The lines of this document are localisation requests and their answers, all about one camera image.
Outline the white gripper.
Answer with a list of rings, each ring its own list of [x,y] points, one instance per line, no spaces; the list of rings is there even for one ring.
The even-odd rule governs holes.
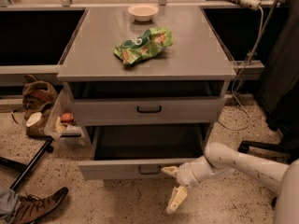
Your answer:
[[[177,168],[177,166],[167,166],[161,169],[166,175],[175,178],[180,186],[174,187],[171,198],[166,207],[168,214],[173,214],[184,202],[188,195],[188,189],[194,189],[200,185],[200,181],[193,173],[192,166],[189,162],[185,162]]]

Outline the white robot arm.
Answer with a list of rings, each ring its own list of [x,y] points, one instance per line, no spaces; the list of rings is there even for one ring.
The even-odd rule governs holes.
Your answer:
[[[166,212],[174,213],[188,192],[203,181],[223,177],[234,170],[276,193],[278,198],[273,224],[299,224],[299,160],[291,164],[270,161],[240,153],[218,142],[207,144],[204,155],[194,161],[162,168],[165,174],[179,183],[178,187],[173,188]]]

